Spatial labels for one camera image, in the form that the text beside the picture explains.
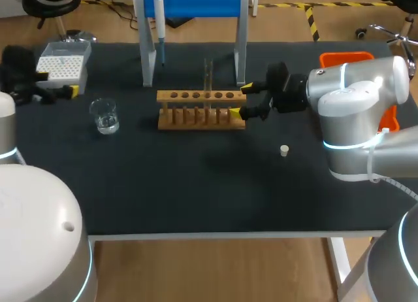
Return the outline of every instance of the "yellow black hazard tape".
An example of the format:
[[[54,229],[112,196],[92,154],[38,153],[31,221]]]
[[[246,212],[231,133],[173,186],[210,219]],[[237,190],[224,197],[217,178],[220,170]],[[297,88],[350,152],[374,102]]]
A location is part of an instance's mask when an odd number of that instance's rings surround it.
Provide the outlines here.
[[[261,3],[259,8],[288,8],[288,7],[389,7],[394,6],[390,2],[382,3],[350,3],[350,2],[336,2],[336,3]]]
[[[83,0],[81,3],[85,5],[124,5],[124,6],[133,6],[127,3],[105,3],[104,1],[94,1],[94,0]],[[259,8],[289,8],[289,7],[389,7],[393,6],[393,3],[384,2],[384,3],[350,3],[350,2],[337,2],[337,3],[262,3],[259,4]]]
[[[319,37],[318,28],[316,27],[314,14],[312,12],[313,7],[305,6],[305,15],[308,19],[309,28],[311,30],[312,38],[314,42],[320,41],[321,38]]]

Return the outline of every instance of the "office chair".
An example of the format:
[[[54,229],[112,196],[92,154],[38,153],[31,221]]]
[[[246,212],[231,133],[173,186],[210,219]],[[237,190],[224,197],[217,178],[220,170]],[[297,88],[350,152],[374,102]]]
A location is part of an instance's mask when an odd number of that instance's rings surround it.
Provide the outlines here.
[[[400,33],[393,33],[391,31],[388,31],[384,27],[381,27],[376,24],[370,24],[369,27],[372,29],[376,29],[378,31],[383,32],[384,34],[390,36],[390,39],[387,41],[387,44],[397,44],[402,46],[402,49],[404,50],[406,60],[408,63],[408,72],[410,74],[410,78],[412,79],[416,72],[416,62],[415,58],[412,54],[410,45],[418,45],[418,41],[412,40],[408,37],[412,25],[413,25],[413,17],[415,14],[418,13],[418,0],[382,0],[382,1],[391,1],[395,6],[397,6],[399,9],[409,13],[409,15],[405,18],[405,23],[402,27],[402,30]],[[358,39],[364,38],[366,34],[366,29],[357,29],[356,30],[356,36]]]
[[[45,19],[54,18],[59,39],[65,42],[90,41],[96,38],[88,32],[79,30],[67,31],[64,27],[62,16],[68,14],[80,6],[81,0],[19,0],[25,12],[35,18],[40,18],[38,29],[44,25]]]

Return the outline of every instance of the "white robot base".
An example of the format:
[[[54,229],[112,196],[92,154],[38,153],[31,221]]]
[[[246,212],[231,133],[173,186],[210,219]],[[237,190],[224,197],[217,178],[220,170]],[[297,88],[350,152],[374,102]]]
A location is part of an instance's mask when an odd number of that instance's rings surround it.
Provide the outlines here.
[[[56,176],[0,165],[0,302],[94,302],[97,278],[77,200]]]

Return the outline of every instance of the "wooden floor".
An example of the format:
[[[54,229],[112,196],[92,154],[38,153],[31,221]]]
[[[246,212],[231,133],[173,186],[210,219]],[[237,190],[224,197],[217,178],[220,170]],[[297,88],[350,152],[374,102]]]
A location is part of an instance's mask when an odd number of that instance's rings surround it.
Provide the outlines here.
[[[322,41],[354,41],[354,30],[369,23],[400,31],[405,17],[395,7],[316,7],[313,15]],[[68,29],[90,31],[100,42],[138,42],[129,23],[103,6],[82,5],[64,21]],[[47,20],[40,31],[37,23],[28,17],[0,19],[0,49],[7,44],[44,43],[56,34],[53,20]],[[195,19],[167,29],[167,41],[231,42],[235,24],[235,19]],[[418,29],[412,37],[418,39]],[[371,31],[367,38],[385,37]],[[249,41],[312,41],[312,36],[304,11],[260,8],[258,17],[249,20]],[[411,91],[418,97],[418,77]],[[368,239],[346,239],[346,245],[353,265]],[[336,301],[328,251],[321,239],[106,242],[96,248],[95,258],[97,302]]]

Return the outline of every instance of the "black cloth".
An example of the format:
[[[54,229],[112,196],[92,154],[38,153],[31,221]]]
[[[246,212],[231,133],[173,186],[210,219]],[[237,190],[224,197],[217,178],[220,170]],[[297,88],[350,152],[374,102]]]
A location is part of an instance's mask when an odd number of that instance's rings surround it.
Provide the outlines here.
[[[19,107],[18,147],[29,164],[68,185],[93,235],[381,230],[414,205],[388,183],[333,178],[309,111],[271,112],[243,131],[158,131],[156,90],[202,89],[204,58],[214,59],[213,88],[236,90],[232,49],[167,44],[155,86],[143,88],[138,44],[92,44],[86,94]],[[391,55],[377,42],[249,43],[246,80],[263,80],[269,63],[308,74],[323,52],[359,50]],[[98,97],[116,100],[114,135],[100,135],[89,115]],[[412,98],[398,112],[402,128],[418,124]],[[418,180],[401,182],[418,192]]]

